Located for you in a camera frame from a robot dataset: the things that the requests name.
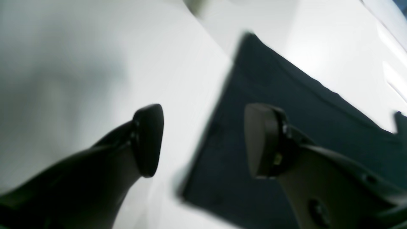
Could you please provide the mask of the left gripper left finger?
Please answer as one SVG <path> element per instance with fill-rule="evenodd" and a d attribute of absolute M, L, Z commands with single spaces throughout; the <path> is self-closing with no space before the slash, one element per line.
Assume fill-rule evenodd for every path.
<path fill-rule="evenodd" d="M 90 148 L 1 195 L 2 229 L 111 229 L 130 188 L 156 173 L 164 113 L 158 103 Z"/>

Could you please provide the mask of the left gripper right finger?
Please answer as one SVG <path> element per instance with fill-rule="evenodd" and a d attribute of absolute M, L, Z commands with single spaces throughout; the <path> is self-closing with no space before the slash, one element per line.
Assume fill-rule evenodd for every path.
<path fill-rule="evenodd" d="M 406 191 L 291 126 L 264 103 L 244 110 L 248 166 L 283 188 L 301 229 L 405 229 Z"/>

